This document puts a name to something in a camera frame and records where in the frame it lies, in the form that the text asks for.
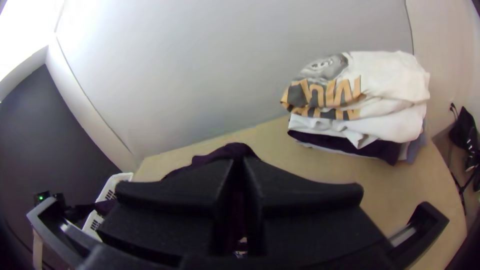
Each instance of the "black bag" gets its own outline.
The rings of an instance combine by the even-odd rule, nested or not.
[[[448,136],[456,146],[465,151],[476,153],[479,149],[477,126],[475,125],[474,117],[465,107],[461,107],[458,119],[448,133]]]

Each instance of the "orange lettering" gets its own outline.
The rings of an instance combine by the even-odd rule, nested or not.
[[[344,119],[344,111],[340,109],[335,109],[335,118],[337,120],[343,120]]]
[[[355,81],[353,82],[353,98],[354,99],[358,98],[362,92],[360,89],[360,86],[361,86],[361,79],[360,79],[360,76],[358,76],[358,78],[356,78]]]
[[[326,85],[326,92],[325,92],[325,107],[332,108],[334,106],[334,89],[337,80],[331,80]]]
[[[335,107],[340,107],[342,103],[342,93],[345,93],[345,103],[352,100],[352,90],[350,90],[350,82],[347,79],[341,80],[336,86],[335,100],[333,101]]]
[[[355,120],[360,116],[359,109],[348,109],[346,110],[346,114],[348,115],[348,120]]]
[[[310,84],[310,93],[316,90],[317,99],[318,99],[318,106],[323,107],[324,104],[324,87],[318,84]]]

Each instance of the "black object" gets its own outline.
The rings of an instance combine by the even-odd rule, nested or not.
[[[79,270],[404,269],[449,222],[423,202],[408,221],[414,233],[388,240],[360,208],[360,185],[313,182],[254,157],[120,182],[116,196],[97,231],[103,243],[67,222],[54,198],[27,217]],[[239,259],[243,237],[248,257]]]
[[[450,111],[453,113],[455,123],[452,129],[448,132],[450,140],[459,148],[467,151],[468,157],[465,161],[465,171],[469,172],[473,170],[472,174],[462,186],[457,181],[455,175],[450,172],[460,196],[461,204],[463,206],[463,212],[466,215],[467,209],[465,207],[464,192],[467,187],[473,182],[473,191],[480,191],[480,150],[477,138],[477,127],[474,117],[467,111],[465,107],[462,107],[460,114],[457,114],[457,109],[453,103],[450,104]],[[448,168],[450,168],[452,156],[452,146],[448,150]]]
[[[33,195],[33,205],[37,206],[39,203],[41,203],[43,200],[47,199],[50,197],[50,191],[44,191],[37,193]]]

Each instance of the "wooden table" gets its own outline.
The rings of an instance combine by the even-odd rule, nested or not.
[[[411,269],[444,269],[448,265],[467,235],[467,226],[454,181],[430,139],[413,165],[399,162],[390,166],[382,160],[306,148],[287,135],[287,126],[288,117],[281,117],[147,157],[133,181],[158,181],[170,171],[189,165],[194,155],[208,154],[227,143],[246,143],[263,161],[306,179],[359,183],[364,188],[361,208],[387,237],[406,225],[419,203],[431,203],[450,222]]]

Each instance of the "folded clothes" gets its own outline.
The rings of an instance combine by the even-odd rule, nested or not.
[[[417,158],[420,148],[426,145],[427,135],[425,134],[425,132],[423,132],[422,134],[420,134],[420,136],[418,136],[417,139],[411,141],[408,145],[405,161],[409,164],[413,164],[415,162],[415,158]]]
[[[344,52],[305,66],[280,103],[304,117],[363,119],[425,102],[429,80],[430,74],[406,52]]]
[[[350,121],[292,114],[288,129],[347,138],[355,148],[361,149],[377,139],[395,143],[417,139],[426,112],[427,105],[422,103],[391,114]]]
[[[342,151],[358,156],[381,159],[394,166],[399,158],[402,144],[386,140],[376,140],[369,145],[357,149],[347,138],[309,134],[289,130],[288,135],[302,143],[312,144],[321,148]]]

